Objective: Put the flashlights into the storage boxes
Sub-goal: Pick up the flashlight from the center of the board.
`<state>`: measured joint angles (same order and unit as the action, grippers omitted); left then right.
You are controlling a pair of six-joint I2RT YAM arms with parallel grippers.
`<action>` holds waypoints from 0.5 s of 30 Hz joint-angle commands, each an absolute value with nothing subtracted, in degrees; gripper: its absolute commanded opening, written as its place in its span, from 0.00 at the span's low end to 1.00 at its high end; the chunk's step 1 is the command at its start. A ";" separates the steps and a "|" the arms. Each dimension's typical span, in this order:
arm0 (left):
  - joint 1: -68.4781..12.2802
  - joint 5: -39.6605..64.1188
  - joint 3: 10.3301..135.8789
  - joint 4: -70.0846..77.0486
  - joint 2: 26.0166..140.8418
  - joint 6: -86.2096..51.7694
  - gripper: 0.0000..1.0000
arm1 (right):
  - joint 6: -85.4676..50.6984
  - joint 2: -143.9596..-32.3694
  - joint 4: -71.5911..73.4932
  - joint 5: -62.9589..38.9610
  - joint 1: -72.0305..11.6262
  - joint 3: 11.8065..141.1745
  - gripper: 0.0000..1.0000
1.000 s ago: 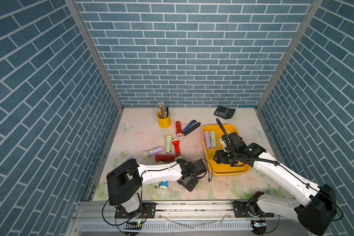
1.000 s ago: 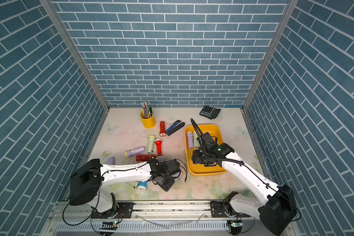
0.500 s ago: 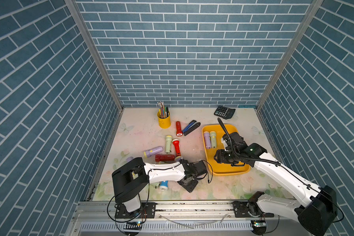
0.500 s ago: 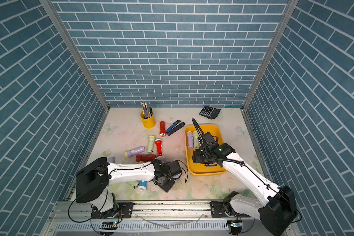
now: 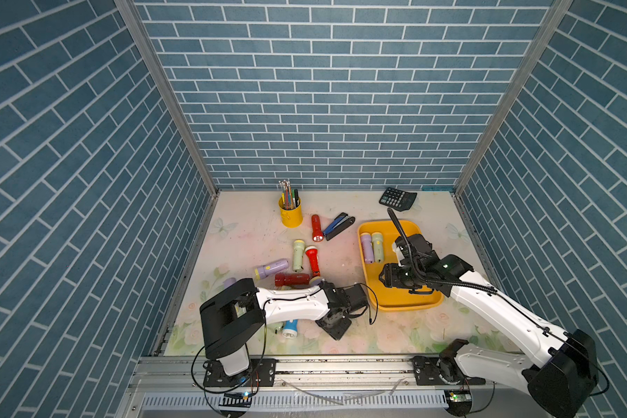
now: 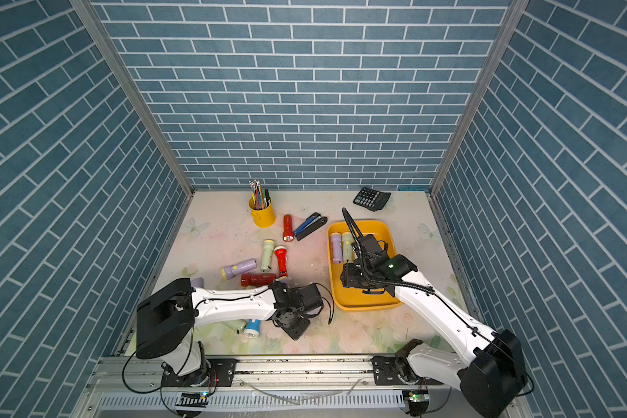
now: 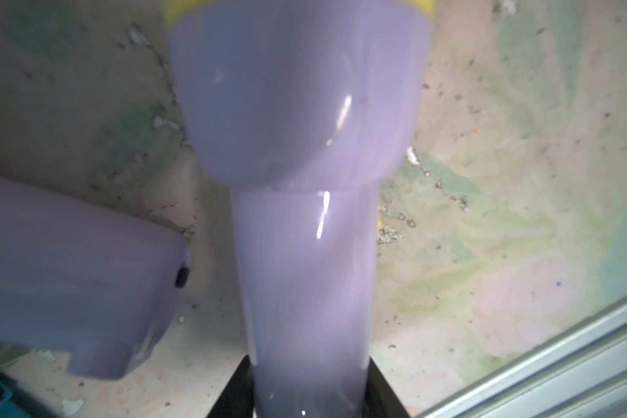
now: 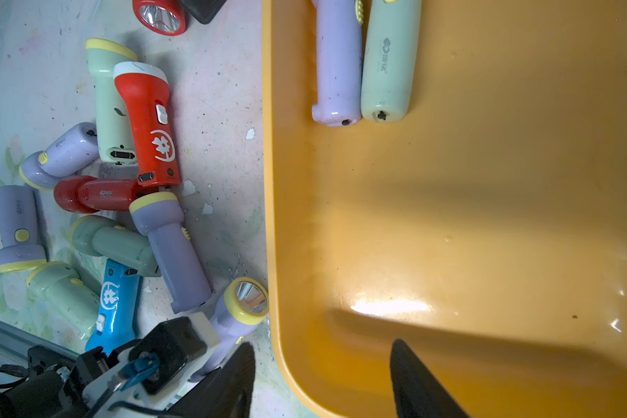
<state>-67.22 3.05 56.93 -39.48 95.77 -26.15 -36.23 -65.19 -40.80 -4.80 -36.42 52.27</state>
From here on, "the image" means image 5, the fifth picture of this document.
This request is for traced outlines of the green flashlight yellow button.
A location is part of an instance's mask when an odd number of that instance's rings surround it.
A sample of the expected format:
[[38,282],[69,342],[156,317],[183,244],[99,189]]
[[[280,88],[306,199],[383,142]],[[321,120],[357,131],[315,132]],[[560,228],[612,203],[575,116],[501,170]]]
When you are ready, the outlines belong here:
[[381,264],[385,261],[384,249],[383,249],[383,235],[382,233],[375,232],[371,234],[372,248],[374,254],[374,262]]

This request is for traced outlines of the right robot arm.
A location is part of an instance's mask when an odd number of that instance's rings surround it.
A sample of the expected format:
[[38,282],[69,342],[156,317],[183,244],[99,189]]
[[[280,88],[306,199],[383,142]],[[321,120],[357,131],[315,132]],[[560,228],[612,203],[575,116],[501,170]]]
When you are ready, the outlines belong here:
[[386,264],[379,280],[411,293],[423,287],[438,291],[476,312],[520,348],[520,354],[511,355],[454,340],[437,364],[442,379],[451,384],[482,378],[530,395],[551,416],[573,417],[604,375],[588,334],[580,329],[569,333],[518,305],[454,254],[429,266],[416,258]]

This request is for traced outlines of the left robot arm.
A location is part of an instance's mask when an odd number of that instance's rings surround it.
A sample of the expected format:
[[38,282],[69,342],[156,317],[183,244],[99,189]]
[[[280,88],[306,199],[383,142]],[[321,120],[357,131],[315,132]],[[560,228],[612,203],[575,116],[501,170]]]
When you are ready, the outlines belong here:
[[339,341],[352,324],[369,310],[362,285],[336,287],[321,281],[313,287],[273,290],[257,287],[245,278],[233,283],[204,302],[200,309],[207,375],[211,388],[238,388],[273,362],[252,359],[247,343],[267,326],[311,320],[334,340]]

